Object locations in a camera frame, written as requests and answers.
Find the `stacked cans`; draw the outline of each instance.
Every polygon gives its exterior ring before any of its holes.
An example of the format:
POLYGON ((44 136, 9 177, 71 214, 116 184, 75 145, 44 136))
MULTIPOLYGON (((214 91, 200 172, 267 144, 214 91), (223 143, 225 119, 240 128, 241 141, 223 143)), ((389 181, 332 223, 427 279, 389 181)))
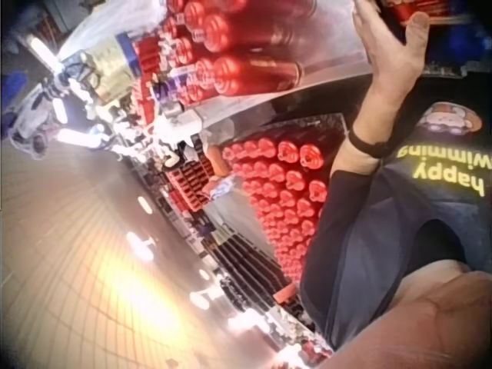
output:
POLYGON ((222 150, 274 246, 284 273, 301 279, 304 257, 328 197, 339 131, 319 127, 274 129, 234 142, 222 150))
POLYGON ((205 157, 201 142, 195 143, 199 161, 186 163, 182 168, 166 174, 173 188, 178 191, 187 206, 187 210, 199 211, 207 203, 201 189, 214 175, 211 162, 205 157))
POLYGON ((311 17, 316 0, 169 0, 167 7, 165 64, 194 66, 185 102, 287 91, 301 80, 297 62, 270 50, 289 55, 292 25, 311 17))

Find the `hand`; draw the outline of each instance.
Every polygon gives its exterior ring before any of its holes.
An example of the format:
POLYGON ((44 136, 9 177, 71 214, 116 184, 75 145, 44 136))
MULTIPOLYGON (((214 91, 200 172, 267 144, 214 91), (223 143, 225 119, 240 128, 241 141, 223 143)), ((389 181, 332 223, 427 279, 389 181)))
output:
POLYGON ((415 13, 403 45, 377 13, 371 0, 354 0, 354 25, 373 66, 373 88, 390 103, 401 104, 421 76, 429 39, 429 16, 415 13))

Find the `red packaging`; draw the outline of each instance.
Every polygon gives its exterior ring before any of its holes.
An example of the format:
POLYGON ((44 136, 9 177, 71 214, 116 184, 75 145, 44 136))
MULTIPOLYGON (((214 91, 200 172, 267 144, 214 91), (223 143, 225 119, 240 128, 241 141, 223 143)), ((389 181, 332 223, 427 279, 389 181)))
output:
POLYGON ((287 224, 298 225, 301 223, 301 219, 299 218, 298 213, 291 208, 285 209, 284 217, 287 224))
POLYGON ((188 0, 167 0, 167 6, 171 13, 179 13, 185 9, 188 0))
POLYGON ((324 203, 328 197, 327 185, 319 179, 309 183, 309 198, 313 202, 324 203))
POLYGON ((218 93, 215 90, 204 90, 196 84, 188 86, 188 94, 190 94, 191 100, 196 102, 205 101, 209 98, 218 96, 218 93))
POLYGON ((181 37, 176 40, 176 55, 182 65, 190 65, 207 56, 208 52, 201 45, 194 44, 189 37, 181 37))
POLYGON ((278 183, 266 182, 263 185, 263 195, 267 198, 278 198, 282 187, 278 183))
POLYGON ((306 237, 313 237, 314 233, 316 233, 316 227, 316 219, 304 219, 301 223, 302 234, 306 237))
POLYGON ((301 79, 301 69, 292 61, 263 55, 226 55, 214 63, 214 86, 224 96, 242 96, 286 91, 301 79))
POLYGON ((218 55, 199 58, 195 63, 195 75, 200 87, 205 90, 214 89, 214 63, 218 55))
POLYGON ((402 25, 406 25, 415 12, 427 13, 432 25, 458 25, 471 21, 466 13, 456 13, 450 0, 387 0, 383 6, 389 8, 402 25))
POLYGON ((280 191, 279 197, 279 204, 283 208, 294 208, 299 199, 297 194, 289 190, 280 191))
POLYGON ((218 5, 223 12, 307 19, 316 9, 316 0, 220 0, 218 5))
POLYGON ((279 204, 272 204, 270 206, 270 212, 277 219, 282 219, 284 217, 284 210, 282 209, 282 207, 279 204))
POLYGON ((300 198, 297 202, 298 215, 301 218, 311 218, 317 215, 320 206, 309 201, 308 198, 300 198))
POLYGON ((292 34, 289 28, 262 16, 210 14, 203 22, 203 29, 203 43, 211 52, 286 45, 292 34))
POLYGON ((207 0, 192 0, 184 7, 184 23, 190 31, 201 29, 205 17, 210 12, 216 10, 214 2, 207 0))
POLYGON ((174 16, 170 16, 164 21, 162 25, 162 30, 172 40, 188 35, 186 27, 184 27, 183 25, 179 25, 176 22, 176 18, 174 16))

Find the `label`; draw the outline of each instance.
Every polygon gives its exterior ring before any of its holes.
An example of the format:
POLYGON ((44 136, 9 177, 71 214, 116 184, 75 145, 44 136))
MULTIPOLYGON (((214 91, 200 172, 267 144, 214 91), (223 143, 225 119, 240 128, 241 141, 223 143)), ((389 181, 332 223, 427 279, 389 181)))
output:
POLYGON ((138 56, 126 35, 106 38, 84 53, 97 71, 88 83, 103 104, 123 95, 141 74, 138 56))

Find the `person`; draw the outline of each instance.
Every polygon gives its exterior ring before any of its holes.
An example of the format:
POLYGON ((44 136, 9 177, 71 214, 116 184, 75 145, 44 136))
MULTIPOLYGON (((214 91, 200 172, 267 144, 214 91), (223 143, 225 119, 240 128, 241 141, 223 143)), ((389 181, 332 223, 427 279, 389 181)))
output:
POLYGON ((302 303, 334 350, 326 368, 492 367, 489 117, 446 101, 387 142, 424 69, 429 18, 399 42, 354 0, 373 81, 331 169, 302 303))

